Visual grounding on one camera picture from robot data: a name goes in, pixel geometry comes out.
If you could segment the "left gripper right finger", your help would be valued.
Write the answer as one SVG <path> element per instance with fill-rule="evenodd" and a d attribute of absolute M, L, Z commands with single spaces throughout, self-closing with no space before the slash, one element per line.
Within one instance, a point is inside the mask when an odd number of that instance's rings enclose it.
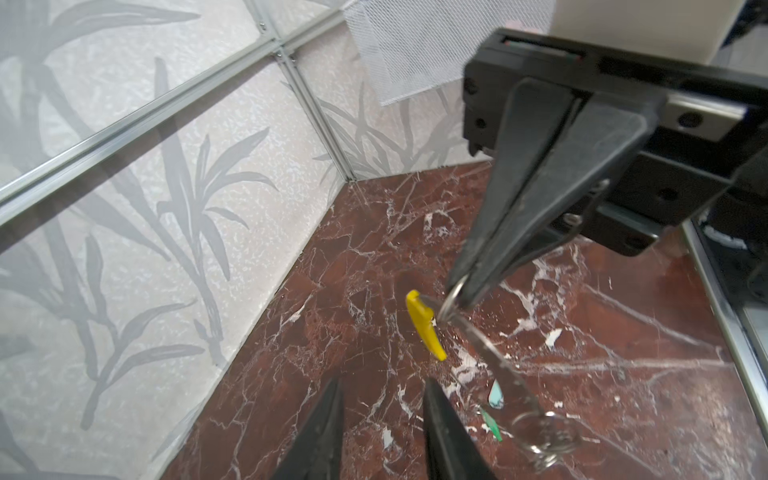
<path fill-rule="evenodd" d="M 496 479 L 434 378 L 425 382 L 422 407 L 428 479 Z"/>

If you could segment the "metal arc keyring yellow handle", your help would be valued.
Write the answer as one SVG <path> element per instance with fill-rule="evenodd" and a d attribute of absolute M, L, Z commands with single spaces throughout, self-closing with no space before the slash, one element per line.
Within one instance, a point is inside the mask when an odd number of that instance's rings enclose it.
<path fill-rule="evenodd" d="M 500 400 L 488 400 L 487 404 L 497 410 L 506 423 L 521 422 L 523 418 L 554 418 L 552 412 L 542 407 L 514 365 L 448 300 L 438 300 L 411 290 L 406 295 L 405 303 L 421 341 L 436 359 L 443 361 L 447 358 L 446 350 L 438 339 L 438 325 L 450 325 L 469 342 L 490 371 L 500 392 Z"/>

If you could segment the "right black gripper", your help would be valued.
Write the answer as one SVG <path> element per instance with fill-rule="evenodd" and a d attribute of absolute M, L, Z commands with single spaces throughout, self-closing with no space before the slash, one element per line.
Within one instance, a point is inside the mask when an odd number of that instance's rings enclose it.
<path fill-rule="evenodd" d="M 464 69 L 464 134 L 493 166 L 446 282 L 471 309 L 584 235 L 626 256 L 767 156 L 767 82 L 721 68 L 499 29 Z"/>

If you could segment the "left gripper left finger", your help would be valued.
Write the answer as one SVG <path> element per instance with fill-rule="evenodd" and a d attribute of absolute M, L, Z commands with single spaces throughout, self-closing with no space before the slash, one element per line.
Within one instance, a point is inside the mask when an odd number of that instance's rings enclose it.
<path fill-rule="evenodd" d="M 339 479 L 343 456 L 344 395 L 332 378 L 272 479 Z"/>

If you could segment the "silver key mint cap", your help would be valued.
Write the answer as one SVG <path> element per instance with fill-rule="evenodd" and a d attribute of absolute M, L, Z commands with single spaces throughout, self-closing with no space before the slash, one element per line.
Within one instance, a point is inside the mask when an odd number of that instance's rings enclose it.
<path fill-rule="evenodd" d="M 500 410 L 504 407 L 504 394 L 498 380 L 493 382 L 487 401 L 488 405 L 493 409 Z"/>

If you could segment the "green key tag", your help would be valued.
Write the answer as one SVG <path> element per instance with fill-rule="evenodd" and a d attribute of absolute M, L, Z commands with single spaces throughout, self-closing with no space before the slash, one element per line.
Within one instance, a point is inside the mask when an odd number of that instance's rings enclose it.
<path fill-rule="evenodd" d="M 501 434 L 500 428 L 497 424 L 497 422 L 494 420 L 494 418 L 484 409 L 480 409 L 480 414 L 483 418 L 484 425 L 487 428 L 487 430 L 493 435 L 493 437 L 498 441 L 503 441 L 503 436 Z"/>

